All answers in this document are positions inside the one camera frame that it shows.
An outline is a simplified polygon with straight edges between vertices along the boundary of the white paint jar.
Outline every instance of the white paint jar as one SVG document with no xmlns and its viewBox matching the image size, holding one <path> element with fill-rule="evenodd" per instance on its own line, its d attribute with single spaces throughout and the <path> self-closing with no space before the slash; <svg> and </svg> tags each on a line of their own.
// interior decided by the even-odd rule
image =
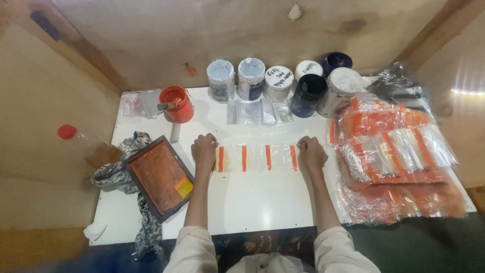
<svg viewBox="0 0 485 273">
<path fill-rule="evenodd" d="M 288 68 L 269 68 L 264 75 L 264 97 L 273 102 L 284 101 L 288 97 L 293 80 L 293 73 Z"/>
<path fill-rule="evenodd" d="M 296 69 L 295 69 L 295 81 L 294 81 L 293 85 L 291 86 L 291 91 L 293 93 L 295 92 L 296 84 L 298 83 L 300 78 L 303 75 L 307 75 L 307 74 L 315 74 L 315 75 L 322 76 L 323 75 L 323 68 L 319 63 L 317 63 L 315 61 L 311 61 L 311 60 L 301 61 L 296 66 Z"/>
<path fill-rule="evenodd" d="M 317 106 L 317 112 L 326 118 L 335 118 L 350 105 L 350 101 L 364 88 L 357 71 L 336 68 L 327 79 L 328 91 Z"/>
<path fill-rule="evenodd" d="M 245 101 L 259 99 L 264 88 L 264 63 L 256 58 L 246 58 L 239 63 L 237 93 Z"/>
<path fill-rule="evenodd" d="M 209 90 L 212 99 L 219 103 L 228 103 L 236 96 L 234 87 L 234 67 L 225 60 L 213 61 L 207 67 Z"/>
</svg>

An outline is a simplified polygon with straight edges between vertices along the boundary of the clear plastic bottle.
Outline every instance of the clear plastic bottle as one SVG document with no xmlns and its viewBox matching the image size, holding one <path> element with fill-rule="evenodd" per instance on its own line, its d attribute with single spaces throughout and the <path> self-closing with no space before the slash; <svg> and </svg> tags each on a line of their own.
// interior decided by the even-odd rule
<svg viewBox="0 0 485 273">
<path fill-rule="evenodd" d="M 82 152 L 84 160 L 95 169 L 109 163 L 118 162 L 123 155 L 122 150 L 95 134 L 79 132 L 74 126 L 68 124 L 59 127 L 57 135 L 62 139 L 69 140 L 76 146 Z"/>
</svg>

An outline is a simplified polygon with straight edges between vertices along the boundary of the beige sleeve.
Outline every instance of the beige sleeve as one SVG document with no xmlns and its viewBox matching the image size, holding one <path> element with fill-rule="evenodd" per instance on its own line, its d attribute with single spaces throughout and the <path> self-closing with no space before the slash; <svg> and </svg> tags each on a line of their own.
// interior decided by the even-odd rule
<svg viewBox="0 0 485 273">
<path fill-rule="evenodd" d="M 343 227 L 332 227 L 322 232 L 314 247 L 318 273 L 380 272 L 369 259 L 355 251 L 352 237 Z"/>
<path fill-rule="evenodd" d="M 178 232 L 175 249 L 164 273 L 217 273 L 214 243 L 200 226 L 185 226 Z"/>
</svg>

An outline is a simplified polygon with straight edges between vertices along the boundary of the stack of plastic bags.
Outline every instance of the stack of plastic bags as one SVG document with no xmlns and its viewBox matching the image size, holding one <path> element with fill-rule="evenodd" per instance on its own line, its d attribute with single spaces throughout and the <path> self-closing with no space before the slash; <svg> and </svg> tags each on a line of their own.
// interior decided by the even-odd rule
<svg viewBox="0 0 485 273">
<path fill-rule="evenodd" d="M 354 223 L 466 215 L 450 177 L 458 162 L 429 113 L 362 91 L 329 120 L 328 132 L 340 168 L 339 194 Z"/>
</svg>

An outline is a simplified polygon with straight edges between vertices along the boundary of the person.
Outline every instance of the person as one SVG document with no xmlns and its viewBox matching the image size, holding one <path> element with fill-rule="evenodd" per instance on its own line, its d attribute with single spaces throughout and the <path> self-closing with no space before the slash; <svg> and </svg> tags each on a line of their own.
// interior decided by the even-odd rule
<svg viewBox="0 0 485 273">
<path fill-rule="evenodd" d="M 175 249 L 164 273 L 217 272 L 215 248 L 207 231 L 207 191 L 217 145 L 217 139 L 212 134 L 200 135 L 192 145 L 195 160 L 194 188 L 184 227 L 179 231 Z M 318 232 L 314 241 L 316 269 L 309 268 L 300 259 L 271 253 L 245 256 L 227 273 L 379 272 L 369 259 L 354 250 L 352 237 L 340 225 L 323 176 L 323 166 L 328 156 L 317 138 L 305 136 L 297 147 L 315 195 Z"/>
</svg>

